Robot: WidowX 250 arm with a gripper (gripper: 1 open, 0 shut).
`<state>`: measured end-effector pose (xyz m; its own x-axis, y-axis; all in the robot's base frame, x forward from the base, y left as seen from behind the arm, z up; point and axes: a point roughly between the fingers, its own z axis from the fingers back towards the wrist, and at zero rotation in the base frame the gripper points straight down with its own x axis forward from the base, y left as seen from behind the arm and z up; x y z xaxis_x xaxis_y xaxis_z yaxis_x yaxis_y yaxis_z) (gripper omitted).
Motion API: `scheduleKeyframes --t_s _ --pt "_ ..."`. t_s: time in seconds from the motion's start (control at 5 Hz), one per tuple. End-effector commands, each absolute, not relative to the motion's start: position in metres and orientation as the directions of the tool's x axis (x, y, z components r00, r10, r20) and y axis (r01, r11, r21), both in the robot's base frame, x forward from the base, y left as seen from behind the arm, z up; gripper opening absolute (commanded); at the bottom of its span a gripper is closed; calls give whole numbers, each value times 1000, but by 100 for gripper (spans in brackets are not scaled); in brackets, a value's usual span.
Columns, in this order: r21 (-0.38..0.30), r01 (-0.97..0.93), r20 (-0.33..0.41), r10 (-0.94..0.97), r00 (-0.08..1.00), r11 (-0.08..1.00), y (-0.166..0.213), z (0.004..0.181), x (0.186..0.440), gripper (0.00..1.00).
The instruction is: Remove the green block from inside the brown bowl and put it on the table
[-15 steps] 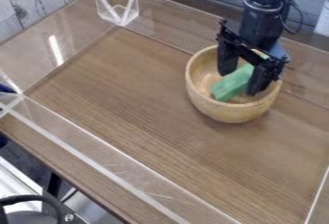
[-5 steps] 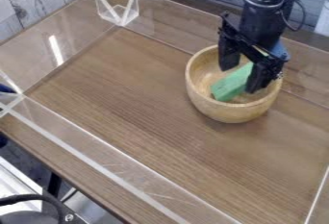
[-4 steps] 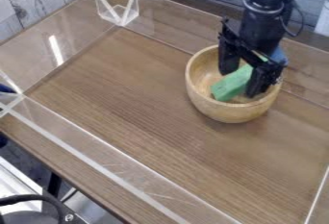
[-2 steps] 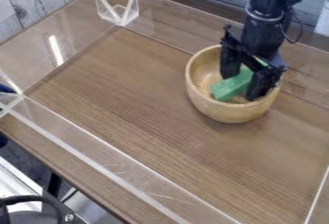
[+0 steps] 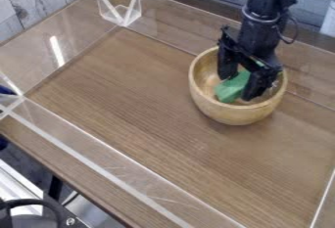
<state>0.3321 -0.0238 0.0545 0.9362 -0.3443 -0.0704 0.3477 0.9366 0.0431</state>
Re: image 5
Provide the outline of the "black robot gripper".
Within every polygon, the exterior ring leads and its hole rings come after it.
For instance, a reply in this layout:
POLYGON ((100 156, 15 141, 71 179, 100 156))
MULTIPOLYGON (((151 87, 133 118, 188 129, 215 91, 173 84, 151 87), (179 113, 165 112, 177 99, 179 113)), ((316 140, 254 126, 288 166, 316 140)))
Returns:
POLYGON ((217 53, 217 75, 221 80, 232 79, 237 74, 237 66, 249 72, 241 99, 251 101, 272 87, 283 65, 275 50, 282 41, 290 11, 279 11, 264 16, 249 9, 241 9, 243 21, 240 30, 227 25, 221 28, 217 53), (252 67, 251 62, 260 62, 263 67, 252 67))

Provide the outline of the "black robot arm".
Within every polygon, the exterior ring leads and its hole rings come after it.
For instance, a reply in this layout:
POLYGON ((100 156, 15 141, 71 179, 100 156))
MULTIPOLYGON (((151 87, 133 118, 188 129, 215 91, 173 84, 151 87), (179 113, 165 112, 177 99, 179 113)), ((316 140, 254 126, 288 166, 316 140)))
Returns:
POLYGON ((231 27, 221 27, 217 53, 217 75, 221 80, 237 77, 237 67, 248 72, 240 98, 251 101, 274 86, 283 65, 276 56, 280 42, 292 44, 296 40, 284 37, 288 21, 298 23, 291 7, 298 0, 247 0, 241 7, 241 24, 236 33, 231 27))

